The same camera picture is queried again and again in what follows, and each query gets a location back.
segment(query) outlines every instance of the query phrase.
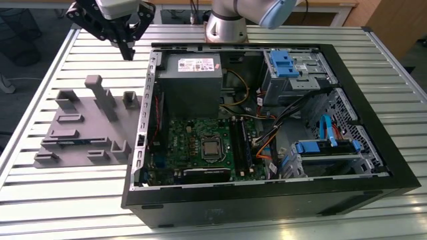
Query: floor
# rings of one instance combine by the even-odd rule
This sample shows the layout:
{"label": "floor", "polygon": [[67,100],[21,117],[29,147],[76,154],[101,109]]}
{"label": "floor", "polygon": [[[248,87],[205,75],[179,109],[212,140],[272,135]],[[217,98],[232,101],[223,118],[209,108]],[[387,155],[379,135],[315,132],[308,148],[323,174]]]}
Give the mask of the floor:
{"label": "floor", "polygon": [[[20,78],[11,81],[16,86],[15,94],[0,92],[0,132],[15,131],[41,81],[36,79],[43,79],[48,71],[72,24],[67,18],[57,19],[52,9],[32,9],[31,12],[43,32],[43,36],[35,41],[41,52],[41,60],[32,66],[17,67],[0,54],[0,73],[8,79]],[[187,24],[188,16],[189,11],[176,13],[175,16],[171,12],[163,11],[161,20],[164,24]],[[427,47],[423,47],[420,42],[416,43],[400,62],[406,67],[415,67],[411,75],[427,91]],[[9,137],[0,134],[0,151],[8,140]]]}

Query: white label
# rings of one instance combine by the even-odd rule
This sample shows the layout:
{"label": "white label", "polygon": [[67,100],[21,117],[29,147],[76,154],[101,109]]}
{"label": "white label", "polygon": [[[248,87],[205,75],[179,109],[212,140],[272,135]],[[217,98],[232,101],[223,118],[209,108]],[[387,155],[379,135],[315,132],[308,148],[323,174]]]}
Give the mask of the white label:
{"label": "white label", "polygon": [[259,106],[263,106],[263,99],[260,97],[256,98],[256,103]]}
{"label": "white label", "polygon": [[179,72],[212,72],[213,58],[181,58],[177,61]]}
{"label": "white label", "polygon": [[303,69],[307,70],[307,66],[306,66],[306,64],[296,64],[295,69],[296,70],[303,70]]}
{"label": "white label", "polygon": [[274,163],[271,162],[268,165],[270,170],[274,172],[274,174],[276,174],[278,172],[278,167],[274,165]]}

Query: motherboard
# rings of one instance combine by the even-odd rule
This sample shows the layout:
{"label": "motherboard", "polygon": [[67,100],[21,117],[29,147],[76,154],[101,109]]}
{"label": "motherboard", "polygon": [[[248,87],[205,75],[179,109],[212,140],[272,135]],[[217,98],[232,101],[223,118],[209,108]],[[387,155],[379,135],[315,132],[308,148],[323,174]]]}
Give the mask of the motherboard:
{"label": "motherboard", "polygon": [[[239,154],[235,153],[236,144],[233,143],[237,141],[236,138],[243,138],[232,131],[236,123],[237,121],[231,119],[171,120],[167,154],[155,154],[152,157],[155,166],[151,169],[151,179],[155,181],[152,184],[181,184],[179,179],[184,172],[207,175],[208,170],[227,172],[229,182],[264,180],[263,163],[247,163],[239,160],[251,159],[251,149],[248,148],[248,157],[239,158]],[[239,120],[239,123],[245,140],[249,142],[257,134],[255,122],[252,119],[247,119]]]}

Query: table surface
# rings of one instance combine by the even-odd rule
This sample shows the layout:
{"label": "table surface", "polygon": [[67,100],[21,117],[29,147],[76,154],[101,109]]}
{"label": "table surface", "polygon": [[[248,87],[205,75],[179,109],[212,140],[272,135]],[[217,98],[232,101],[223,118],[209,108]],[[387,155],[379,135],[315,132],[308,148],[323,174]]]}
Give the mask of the table surface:
{"label": "table surface", "polygon": [[[27,2],[27,3],[72,3],[75,0],[1,0],[3,2]],[[149,0],[153,4],[189,4],[189,0]],[[209,5],[212,0],[200,0],[199,4]],[[311,7],[340,7],[340,6],[358,6],[356,0],[308,0]]]}
{"label": "table surface", "polygon": [[380,43],[375,43],[376,37],[359,28],[284,26],[267,30],[248,26],[247,31],[252,43],[335,46],[423,186],[347,215],[149,229],[129,210],[120,208],[125,165],[36,169],[33,157],[53,120],[59,90],[73,89],[80,97],[91,96],[85,76],[101,75],[101,84],[115,96],[124,91],[141,94],[151,43],[203,42],[203,27],[152,25],[136,42],[133,61],[123,61],[119,49],[107,41],[71,30],[0,158],[0,239],[426,239],[424,92]]}

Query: gray carpet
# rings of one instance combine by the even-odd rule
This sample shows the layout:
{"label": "gray carpet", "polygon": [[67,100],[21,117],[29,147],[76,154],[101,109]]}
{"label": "gray carpet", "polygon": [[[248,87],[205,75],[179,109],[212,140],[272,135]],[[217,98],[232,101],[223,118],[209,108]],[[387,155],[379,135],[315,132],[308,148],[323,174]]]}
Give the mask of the gray carpet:
{"label": "gray carpet", "polygon": [[[0,73],[7,79],[44,78],[72,25],[67,18],[57,19],[52,9],[32,9],[31,12],[41,30],[41,37],[35,40],[41,59],[35,65],[20,67],[0,54]],[[11,82],[16,87],[15,93],[0,92],[0,131],[3,132],[15,131],[41,81],[19,79]],[[7,146],[8,140],[8,136],[0,135],[0,150]]]}

